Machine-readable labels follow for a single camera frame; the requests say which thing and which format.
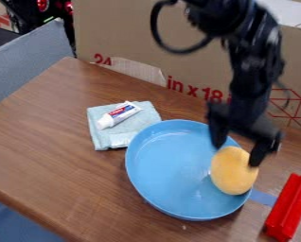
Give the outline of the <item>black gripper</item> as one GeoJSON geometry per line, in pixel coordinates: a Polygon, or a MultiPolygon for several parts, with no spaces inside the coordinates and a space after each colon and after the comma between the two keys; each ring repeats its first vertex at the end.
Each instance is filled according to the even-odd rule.
{"type": "Polygon", "coordinates": [[[220,148],[230,131],[251,139],[255,142],[248,156],[251,167],[258,167],[266,155],[278,150],[283,136],[264,115],[266,106],[266,95],[235,95],[230,103],[207,103],[206,116],[212,146],[220,148]]]}

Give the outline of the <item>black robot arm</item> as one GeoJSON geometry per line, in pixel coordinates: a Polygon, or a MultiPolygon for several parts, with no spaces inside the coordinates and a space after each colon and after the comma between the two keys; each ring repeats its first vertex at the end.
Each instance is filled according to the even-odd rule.
{"type": "Polygon", "coordinates": [[[266,118],[272,84],[283,74],[282,34],[278,23],[255,0],[185,0],[188,20],[228,51],[232,78],[227,103],[207,103],[214,147],[230,131],[254,141],[247,165],[256,167],[278,150],[282,132],[266,118]]]}

